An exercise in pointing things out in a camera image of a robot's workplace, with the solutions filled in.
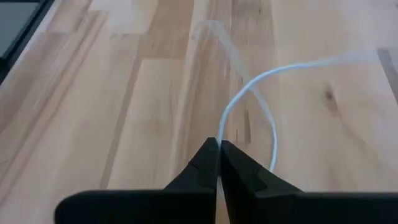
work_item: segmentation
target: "white wire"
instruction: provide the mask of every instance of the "white wire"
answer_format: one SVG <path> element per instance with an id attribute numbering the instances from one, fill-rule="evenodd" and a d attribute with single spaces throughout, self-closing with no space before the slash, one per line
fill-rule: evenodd
<path id="1" fill-rule="evenodd" d="M 347 55 L 347 56 L 340 56 L 340 57 L 332 57 L 332 58 L 326 58 L 326 59 L 321 59 L 317 60 L 314 62 L 308 62 L 308 63 L 298 63 L 298 64 L 293 64 L 293 65 L 286 65 L 283 67 L 275 68 L 272 70 L 269 70 L 267 72 L 264 72 L 252 80 L 250 80 L 239 92 L 234 96 L 234 98 L 228 103 L 227 107 L 225 108 L 221 119 L 220 119 L 220 127 L 218 130 L 218 135 L 217 135 L 217 143 L 218 147 L 221 147 L 221 142 L 222 138 L 224 135 L 224 126 L 226 119 L 231 112 L 231 110 L 234 108 L 236 103 L 241 99 L 241 97 L 252 88 L 258 81 L 262 80 L 263 78 L 266 78 L 270 75 L 277 74 L 279 72 L 286 72 L 288 70 L 295 70 L 295 69 L 306 69 L 306 68 L 315 68 L 315 67 L 324 67 L 328 65 L 336 65 L 336 64 L 344 64 L 344 63 L 351 63 L 351 62 L 360 62 L 360 61 L 367 61 L 371 60 L 373 57 L 369 55 Z M 264 112 L 266 112 L 267 119 L 269 120 L 269 123 L 271 124 L 272 128 L 272 137 L 273 137 L 273 145 L 272 145 L 272 159 L 271 163 L 269 166 L 269 170 L 271 172 L 274 171 L 275 165 L 276 165 L 276 160 L 277 160 L 277 151 L 278 151 L 278 145 L 277 145 L 277 133 L 276 133 L 276 128 L 275 128 L 275 121 L 271 115 L 271 112 L 267 106 L 266 103 L 261 103 L 260 105 L 265 105 L 265 108 L 263 108 Z"/>

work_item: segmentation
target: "wood grain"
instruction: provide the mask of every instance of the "wood grain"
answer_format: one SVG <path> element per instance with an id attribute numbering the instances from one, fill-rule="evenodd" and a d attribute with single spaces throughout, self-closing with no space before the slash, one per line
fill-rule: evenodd
<path id="1" fill-rule="evenodd" d="M 0 223 L 52 223 L 57 203 L 82 190 L 167 185 L 245 83 L 207 20 L 251 78 L 373 52 L 257 88 L 276 122 L 279 177 L 307 191 L 397 191 L 397 10 L 390 0 L 56 0 L 0 86 Z M 224 138 L 269 165 L 271 129 L 251 93 Z"/>

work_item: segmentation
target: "dark wood streak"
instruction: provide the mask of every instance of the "dark wood streak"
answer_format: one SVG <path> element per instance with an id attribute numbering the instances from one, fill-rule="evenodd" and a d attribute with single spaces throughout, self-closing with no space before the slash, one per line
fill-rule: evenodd
<path id="1" fill-rule="evenodd" d="M 377 53 L 398 104 L 398 72 L 392 63 L 390 51 L 388 49 L 379 49 Z"/>

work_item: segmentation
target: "wooden table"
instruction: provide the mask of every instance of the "wooden table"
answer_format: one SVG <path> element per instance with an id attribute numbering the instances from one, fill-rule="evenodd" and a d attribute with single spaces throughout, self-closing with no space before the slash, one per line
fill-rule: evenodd
<path id="1" fill-rule="evenodd" d="M 208 19 L 223 24 L 251 77 L 377 52 L 257 87 L 276 121 L 279 177 L 307 191 L 398 190 L 397 4 L 56 1 L 0 86 L 0 223 L 51 223 L 62 198 L 86 189 L 168 184 L 243 86 Z M 269 165 L 270 126 L 251 93 L 224 138 Z"/>

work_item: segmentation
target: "black object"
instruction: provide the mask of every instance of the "black object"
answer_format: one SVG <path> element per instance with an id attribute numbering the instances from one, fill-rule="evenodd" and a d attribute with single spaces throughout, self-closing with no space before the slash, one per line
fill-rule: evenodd
<path id="1" fill-rule="evenodd" d="M 12 41 L 7 50 L 0 55 L 0 84 L 6 78 L 11 67 L 15 64 L 19 55 L 27 45 L 28 41 L 32 37 L 33 33 L 43 20 L 47 11 L 54 0 L 0 0 L 0 3 L 32 3 L 36 2 L 37 5 L 33 13 L 29 16 L 26 23 L 22 26 L 16 38 Z M 0 30 L 0 33 L 6 33 L 7 30 Z"/>
<path id="2" fill-rule="evenodd" d="M 78 193 L 58 205 L 55 223 L 214 223 L 217 174 L 231 223 L 398 222 L 398 194 L 305 193 L 208 138 L 165 189 Z"/>

